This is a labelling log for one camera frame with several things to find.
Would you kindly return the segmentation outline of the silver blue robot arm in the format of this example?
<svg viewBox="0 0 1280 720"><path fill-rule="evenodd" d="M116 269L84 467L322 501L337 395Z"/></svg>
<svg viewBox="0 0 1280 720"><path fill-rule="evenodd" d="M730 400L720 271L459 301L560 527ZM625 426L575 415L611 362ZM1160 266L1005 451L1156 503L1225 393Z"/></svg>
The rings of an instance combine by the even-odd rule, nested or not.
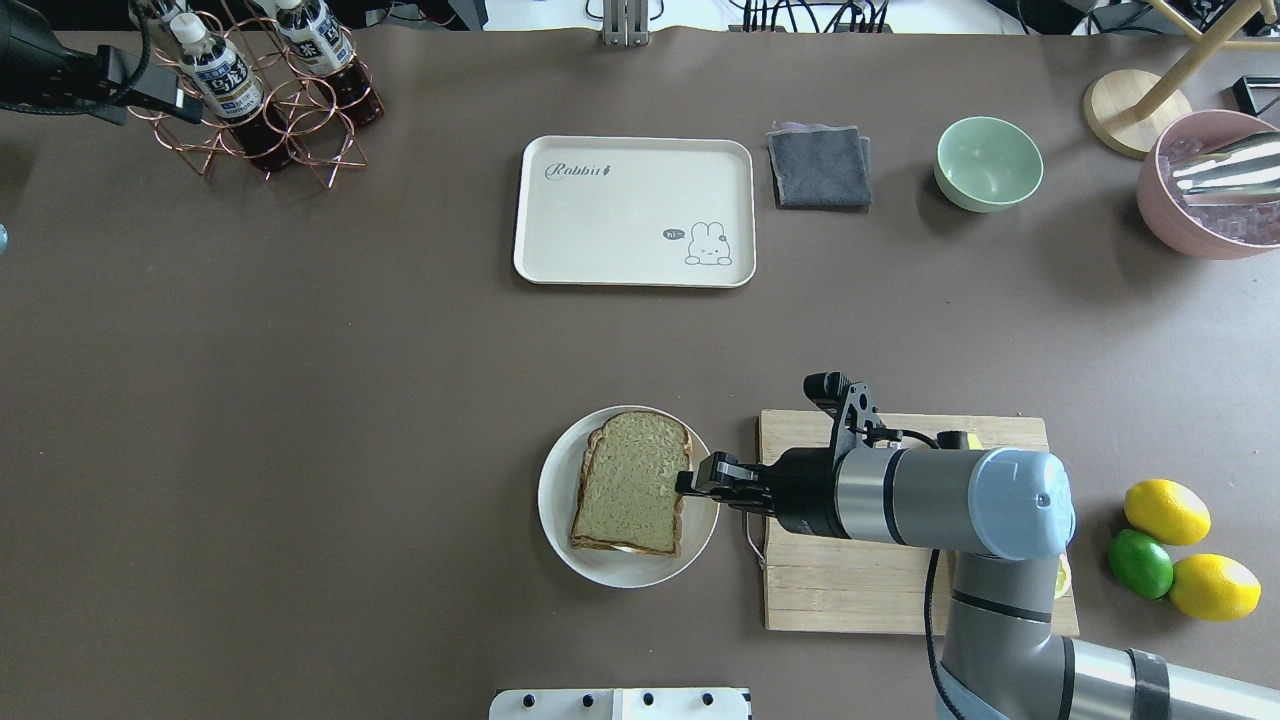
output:
<svg viewBox="0 0 1280 720"><path fill-rule="evenodd" d="M771 465L717 452L676 489L786 530L955 556L942 719L1275 719L1277 692L1053 632L1059 557L1075 532L1068 474L1020 448L791 448Z"/></svg>

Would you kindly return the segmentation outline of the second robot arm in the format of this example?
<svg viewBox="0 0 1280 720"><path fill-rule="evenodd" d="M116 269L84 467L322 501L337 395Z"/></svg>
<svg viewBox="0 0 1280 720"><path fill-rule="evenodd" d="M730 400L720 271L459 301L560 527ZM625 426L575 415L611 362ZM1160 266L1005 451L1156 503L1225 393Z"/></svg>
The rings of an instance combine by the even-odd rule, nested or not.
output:
<svg viewBox="0 0 1280 720"><path fill-rule="evenodd" d="M100 45L95 54L64 46L49 20L20 1L1 8L3 109L40 117L92 115L123 126L129 108L200 124L204 105L175 72L152 63L152 37L142 28L136 56Z"/></svg>

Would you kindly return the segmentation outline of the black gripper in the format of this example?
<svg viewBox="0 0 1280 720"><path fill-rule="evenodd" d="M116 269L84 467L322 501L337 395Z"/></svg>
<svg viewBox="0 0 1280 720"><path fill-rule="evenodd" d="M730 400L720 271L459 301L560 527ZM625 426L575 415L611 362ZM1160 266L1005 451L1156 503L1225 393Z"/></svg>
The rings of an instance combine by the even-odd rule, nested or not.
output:
<svg viewBox="0 0 1280 720"><path fill-rule="evenodd" d="M794 534L841 537L836 503L836 462L831 448L791 448L771 464L741 464L713 452L694 478L678 478L676 492L712 498L744 512L773 518Z"/></svg>

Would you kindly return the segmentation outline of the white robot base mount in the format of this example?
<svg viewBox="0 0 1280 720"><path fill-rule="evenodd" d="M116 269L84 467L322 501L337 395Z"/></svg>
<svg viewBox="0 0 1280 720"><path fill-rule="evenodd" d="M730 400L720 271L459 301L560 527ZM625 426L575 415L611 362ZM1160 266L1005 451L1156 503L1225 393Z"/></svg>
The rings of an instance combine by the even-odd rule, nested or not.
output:
<svg viewBox="0 0 1280 720"><path fill-rule="evenodd" d="M750 691L732 687L508 689L489 719L751 719Z"/></svg>

